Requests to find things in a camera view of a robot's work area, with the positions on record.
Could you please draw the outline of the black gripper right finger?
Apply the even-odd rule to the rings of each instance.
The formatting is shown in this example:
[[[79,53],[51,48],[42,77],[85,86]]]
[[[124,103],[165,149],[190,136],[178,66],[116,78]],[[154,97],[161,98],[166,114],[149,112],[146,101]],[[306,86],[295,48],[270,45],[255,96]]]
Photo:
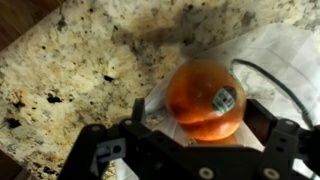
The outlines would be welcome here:
[[[244,122],[262,145],[267,143],[277,121],[278,119],[257,100],[246,101]]]

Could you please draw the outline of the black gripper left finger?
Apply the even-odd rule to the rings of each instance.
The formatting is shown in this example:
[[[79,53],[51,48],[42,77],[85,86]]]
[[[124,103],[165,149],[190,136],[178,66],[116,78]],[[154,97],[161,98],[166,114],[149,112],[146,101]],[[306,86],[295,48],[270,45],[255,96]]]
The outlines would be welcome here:
[[[138,122],[143,122],[146,119],[145,100],[137,98],[133,104],[132,119]]]

